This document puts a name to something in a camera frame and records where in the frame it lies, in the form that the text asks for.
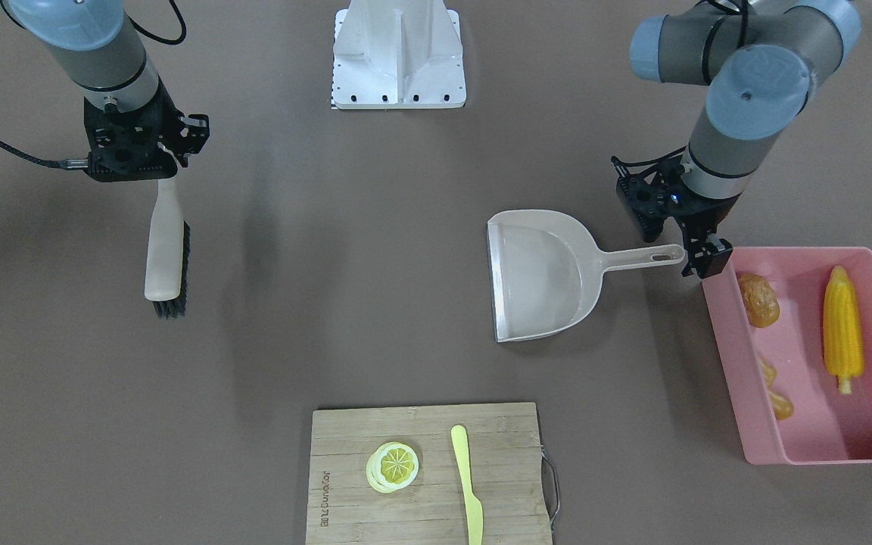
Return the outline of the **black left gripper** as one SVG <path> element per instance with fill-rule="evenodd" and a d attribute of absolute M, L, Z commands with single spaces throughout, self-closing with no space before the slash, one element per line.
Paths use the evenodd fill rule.
<path fill-rule="evenodd" d="M 617 195 L 643 241 L 657 241 L 665 221 L 672 218 L 681 228 L 687 251 L 683 276 L 707 279 L 723 272 L 733 245 L 716 232 L 738 196 L 710 199 L 695 193 L 684 183 L 686 169 L 677 155 L 633 163 L 612 156 L 612 165 Z"/>

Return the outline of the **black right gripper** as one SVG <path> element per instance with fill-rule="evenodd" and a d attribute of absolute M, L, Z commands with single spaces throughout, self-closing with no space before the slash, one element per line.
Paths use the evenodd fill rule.
<path fill-rule="evenodd" d="M 84 101 L 84 130 L 86 173 L 97 182 L 174 177 L 210 135 L 208 115 L 184 114 L 162 82 L 147 104 L 130 113 L 106 113 Z"/>

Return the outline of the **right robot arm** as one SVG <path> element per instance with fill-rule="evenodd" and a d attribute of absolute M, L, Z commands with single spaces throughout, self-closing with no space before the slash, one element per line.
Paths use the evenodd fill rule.
<path fill-rule="evenodd" d="M 3 1 L 84 97 L 86 158 L 53 168 L 82 170 L 96 182 L 155 180 L 173 187 L 180 168 L 204 147 L 209 118 L 184 114 L 160 78 L 142 31 L 121 1 Z"/>

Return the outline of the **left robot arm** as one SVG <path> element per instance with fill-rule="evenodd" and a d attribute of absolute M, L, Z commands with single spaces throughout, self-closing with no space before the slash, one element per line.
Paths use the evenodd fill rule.
<path fill-rule="evenodd" d="M 683 276 L 723 272 L 733 245 L 720 223 L 861 31 L 851 1 L 699 1 L 640 22 L 629 48 L 634 75 L 707 88 L 685 146 L 652 160 L 612 158 L 641 238 L 656 241 L 665 221 L 678 224 Z"/>

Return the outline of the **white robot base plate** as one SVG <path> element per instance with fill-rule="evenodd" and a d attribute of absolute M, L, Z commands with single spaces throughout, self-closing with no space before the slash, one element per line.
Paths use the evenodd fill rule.
<path fill-rule="evenodd" d="M 336 11 L 330 104 L 337 110 L 461 108 L 460 18 L 443 1 L 353 1 Z"/>

